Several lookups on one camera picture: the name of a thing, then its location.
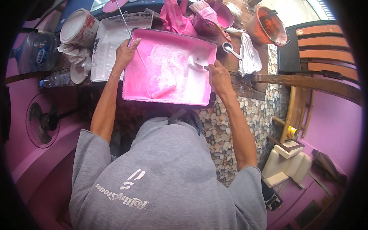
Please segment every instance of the pink plastic bag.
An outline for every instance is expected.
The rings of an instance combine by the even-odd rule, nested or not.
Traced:
[[[163,5],[160,13],[160,18],[163,22],[162,30],[197,38],[197,32],[190,20],[181,14],[178,2],[176,0],[164,1],[165,4]]]

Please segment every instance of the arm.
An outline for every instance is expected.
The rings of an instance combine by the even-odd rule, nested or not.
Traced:
[[[99,135],[108,143],[110,143],[114,127],[116,93],[119,79],[123,70],[133,60],[135,50],[140,42],[141,39],[137,38],[131,47],[128,48],[129,39],[127,39],[116,49],[115,64],[93,113],[91,132]]]
[[[219,61],[215,61],[215,65],[210,64],[208,69],[210,71],[209,83],[224,103],[229,116],[238,171],[246,166],[257,166],[254,137],[240,109],[229,72]]]

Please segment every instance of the pink paint tray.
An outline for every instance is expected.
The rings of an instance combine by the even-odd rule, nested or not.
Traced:
[[[215,44],[156,29],[136,28],[132,30],[132,36],[134,40],[142,39],[138,50],[147,70],[136,52],[124,72],[124,100],[208,105],[211,93],[209,72],[193,68],[189,58],[195,57],[203,66],[213,64]]]

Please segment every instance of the paint tray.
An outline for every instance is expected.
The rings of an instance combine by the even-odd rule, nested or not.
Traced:
[[[129,30],[151,28],[153,12],[124,14]],[[92,52],[91,81],[107,81],[115,64],[116,49],[129,38],[127,27],[121,15],[100,21]]]
[[[156,29],[137,28],[133,39],[141,38],[137,52],[126,67],[123,80],[123,99],[142,102],[161,102],[206,106],[211,86],[209,72],[196,70],[188,63],[189,56],[200,57],[203,66],[216,60],[217,46],[204,40]],[[171,91],[153,99],[157,92]]]

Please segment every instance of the orange bucket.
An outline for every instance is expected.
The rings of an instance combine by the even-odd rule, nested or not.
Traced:
[[[247,24],[250,37],[261,44],[272,43],[278,47],[286,44],[286,29],[282,21],[276,16],[275,10],[259,6],[255,15]]]

